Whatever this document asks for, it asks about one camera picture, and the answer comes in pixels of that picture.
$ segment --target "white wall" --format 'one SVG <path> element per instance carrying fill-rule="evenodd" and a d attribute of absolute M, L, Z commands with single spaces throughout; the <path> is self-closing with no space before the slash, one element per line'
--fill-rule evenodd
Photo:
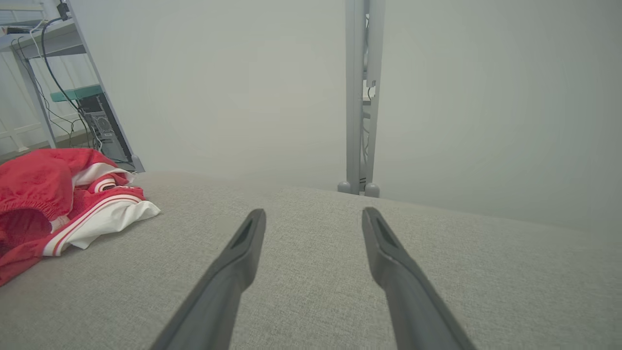
<path fill-rule="evenodd" d="M 331 190 L 345 180 L 343 1 L 71 5 L 148 171 Z"/>
<path fill-rule="evenodd" d="M 381 197 L 622 232 L 622 2 L 386 3 Z"/>

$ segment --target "gray fabric sofa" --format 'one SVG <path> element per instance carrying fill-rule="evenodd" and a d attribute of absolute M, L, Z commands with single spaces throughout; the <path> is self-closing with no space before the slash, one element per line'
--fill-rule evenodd
<path fill-rule="evenodd" d="M 613 236 L 183 173 L 144 173 L 135 184 L 162 213 L 0 288 L 0 349 L 148 348 L 259 207 L 266 234 L 231 348 L 394 348 L 365 253 L 366 206 L 380 210 L 478 348 L 620 346 Z"/>

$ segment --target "wire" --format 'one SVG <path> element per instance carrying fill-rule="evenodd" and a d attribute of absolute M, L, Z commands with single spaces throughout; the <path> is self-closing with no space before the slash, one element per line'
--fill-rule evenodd
<path fill-rule="evenodd" d="M 363 162 L 367 165 L 367 152 L 365 151 L 365 141 L 363 139 L 363 124 L 361 124 L 361 148 L 363 149 Z"/>
<path fill-rule="evenodd" d="M 43 93 L 43 88 L 41 87 L 41 84 L 40 84 L 40 83 L 39 83 L 39 81 L 37 80 L 37 77 L 35 77 L 35 76 L 34 76 L 34 74 L 31 74 L 30 70 L 28 69 L 28 67 L 26 67 L 26 64 L 24 63 L 24 60 L 26 59 L 26 57 L 25 57 L 25 55 L 24 55 L 24 51 L 22 50 L 22 46 L 21 46 L 21 44 L 19 43 L 19 39 L 21 39 L 21 38 L 23 38 L 23 36 L 22 36 L 22 37 L 19 37 L 19 38 L 17 38 L 17 39 L 13 39 L 13 41 L 11 41 L 11 47 L 13 47 L 13 49 L 15 49 L 15 47 L 13 46 L 13 42 L 14 42 L 15 40 L 17 40 L 17 46 L 19 47 L 19 52 L 22 54 L 21 56 L 18 54 L 18 55 L 17 55 L 17 58 L 19 58 L 19 62 L 20 62 L 20 63 L 24 66 L 24 68 L 25 68 L 25 69 L 26 69 L 26 71 L 28 72 L 28 76 L 29 76 L 29 78 L 30 78 L 30 81 L 31 81 L 33 84 L 35 84 L 35 83 L 36 83 L 36 84 L 35 84 L 35 87 L 37 87 L 37 86 L 38 86 L 37 93 L 38 93 L 39 95 L 41 95 L 41 97 L 43 98 L 44 105 L 45 105 L 45 109 L 47 109 L 48 113 L 51 113 L 51 114 L 55 115 L 57 118 L 60 118 L 60 119 L 62 119 L 62 120 L 64 120 L 64 121 L 66 121 L 67 123 L 71 123 L 71 122 L 70 122 L 70 121 L 68 121 L 67 119 L 64 119 L 64 118 L 63 118 L 63 117 L 61 117 L 60 115 L 58 115 L 58 114 L 56 114 L 56 113 L 54 113 L 54 112 L 52 112 L 52 111 L 51 111 L 51 109 L 50 109 L 50 103 L 49 103 L 49 102 L 47 101 L 47 99 L 45 98 L 45 94 Z M 62 126 L 60 126 L 58 123 L 56 123 L 55 121 L 53 121 L 53 120 L 52 120 L 52 118 L 50 117 L 50 115 L 49 115 L 49 114 L 47 115 L 47 118 L 48 118 L 48 120 L 49 120 L 49 121 L 51 121 L 52 123 L 54 123 L 54 125 L 56 125 L 56 126 L 57 126 L 57 127 L 59 127 L 60 129 L 62 129 L 62 130 L 63 130 L 63 131 L 64 131 L 67 135 L 69 135 L 69 146 L 71 146 L 71 145 L 72 145 L 72 135 L 71 135 L 71 133 L 67 132 L 67 130 L 66 130 L 65 128 L 63 128 L 63 127 L 62 127 Z"/>
<path fill-rule="evenodd" d="M 39 54 L 39 56 L 38 56 L 38 57 L 41 57 L 41 52 L 39 51 L 39 46 L 37 45 L 37 41 L 35 40 L 35 37 L 34 37 L 34 36 L 32 36 L 32 32 L 33 32 L 36 28 L 39 28 L 39 26 L 41 25 L 41 23 L 43 23 L 44 21 L 45 21 L 45 16 L 43 17 L 43 19 L 41 20 L 41 22 L 39 22 L 39 24 L 37 24 L 37 26 L 36 26 L 36 27 L 34 27 L 34 28 L 32 28 L 32 29 L 30 30 L 30 32 L 29 32 L 30 37 L 32 38 L 32 41 L 35 43 L 35 47 L 37 48 L 37 53 Z"/>
<path fill-rule="evenodd" d="M 43 26 L 43 29 L 41 30 L 41 51 L 43 51 L 43 60 L 45 61 L 45 65 L 47 66 L 47 70 L 50 71 L 50 75 L 52 76 L 52 79 L 54 80 L 54 82 L 56 83 L 56 86 L 58 86 L 58 88 L 60 89 L 60 92 L 63 93 L 63 95 L 65 96 L 65 98 L 67 99 L 67 102 L 69 102 L 69 104 L 73 107 L 73 109 L 75 109 L 80 117 L 80 121 L 82 122 L 82 125 L 84 126 L 84 129 L 86 131 L 86 143 L 90 146 L 90 143 L 88 141 L 88 130 L 90 128 L 87 128 L 84 121 L 82 120 L 82 118 L 86 119 L 84 116 L 84 113 L 76 106 L 73 104 L 73 101 L 71 100 L 71 98 L 69 98 L 69 96 L 67 96 L 67 93 L 65 93 L 65 91 L 63 90 L 63 88 L 60 86 L 60 84 L 58 83 L 58 80 L 56 79 L 56 76 L 54 76 L 54 73 L 52 72 L 52 68 L 50 67 L 50 62 L 47 61 L 47 55 L 45 54 L 45 30 L 48 28 L 48 26 L 56 21 L 60 21 L 61 18 L 55 18 L 52 19 L 51 21 L 48 21 L 48 23 L 46 23 Z"/>

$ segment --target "red and white jersey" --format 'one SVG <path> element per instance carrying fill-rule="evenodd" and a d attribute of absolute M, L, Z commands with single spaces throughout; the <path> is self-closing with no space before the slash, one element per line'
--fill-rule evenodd
<path fill-rule="evenodd" d="M 160 209 L 92 149 L 39 149 L 0 166 L 0 286 L 42 256 L 86 249 Z"/>

